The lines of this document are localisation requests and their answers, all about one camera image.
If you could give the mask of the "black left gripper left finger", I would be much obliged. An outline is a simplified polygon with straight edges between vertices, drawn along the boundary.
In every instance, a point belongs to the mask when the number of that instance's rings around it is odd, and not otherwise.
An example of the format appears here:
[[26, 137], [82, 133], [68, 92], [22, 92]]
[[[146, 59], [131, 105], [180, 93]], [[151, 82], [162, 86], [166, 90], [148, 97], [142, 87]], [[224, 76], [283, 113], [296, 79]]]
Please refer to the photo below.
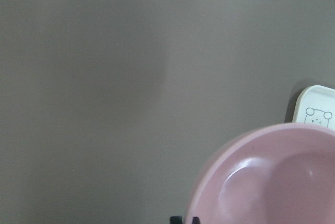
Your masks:
[[171, 216], [169, 219], [170, 224], [183, 224], [182, 216]]

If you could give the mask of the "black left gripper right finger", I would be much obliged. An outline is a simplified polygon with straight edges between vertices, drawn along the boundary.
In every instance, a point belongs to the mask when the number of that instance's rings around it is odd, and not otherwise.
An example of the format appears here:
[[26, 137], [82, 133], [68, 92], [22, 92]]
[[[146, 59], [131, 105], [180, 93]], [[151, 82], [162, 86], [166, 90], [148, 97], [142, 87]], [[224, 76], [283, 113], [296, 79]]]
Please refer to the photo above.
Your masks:
[[193, 219], [192, 219], [192, 224], [200, 224], [200, 219], [199, 219], [199, 217], [193, 217]]

